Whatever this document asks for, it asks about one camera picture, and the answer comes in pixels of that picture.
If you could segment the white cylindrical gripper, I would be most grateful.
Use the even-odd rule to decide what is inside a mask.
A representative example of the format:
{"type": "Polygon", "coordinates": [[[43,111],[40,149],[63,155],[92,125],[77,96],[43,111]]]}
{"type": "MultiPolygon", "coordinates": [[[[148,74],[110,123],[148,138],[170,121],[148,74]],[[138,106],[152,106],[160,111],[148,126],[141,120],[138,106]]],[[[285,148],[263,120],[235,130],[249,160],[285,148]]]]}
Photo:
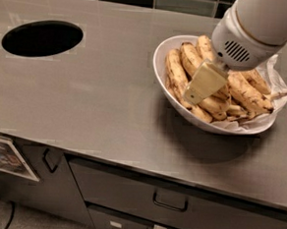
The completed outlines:
{"type": "Polygon", "coordinates": [[[223,70],[249,71],[280,50],[281,45],[258,42],[248,34],[237,13],[235,2],[213,30],[214,63],[205,59],[195,70],[183,94],[189,103],[196,105],[223,88],[228,81],[223,70]]]}

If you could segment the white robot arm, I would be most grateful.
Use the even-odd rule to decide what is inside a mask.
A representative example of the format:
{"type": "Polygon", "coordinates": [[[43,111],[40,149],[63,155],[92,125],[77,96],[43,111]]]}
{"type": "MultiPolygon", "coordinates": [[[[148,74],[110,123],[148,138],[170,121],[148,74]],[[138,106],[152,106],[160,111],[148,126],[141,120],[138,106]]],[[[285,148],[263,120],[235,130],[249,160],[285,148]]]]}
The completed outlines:
{"type": "Polygon", "coordinates": [[[192,104],[218,92],[229,71],[249,71],[287,43],[287,0],[236,0],[210,42],[214,59],[201,63],[183,94],[192,104]]]}

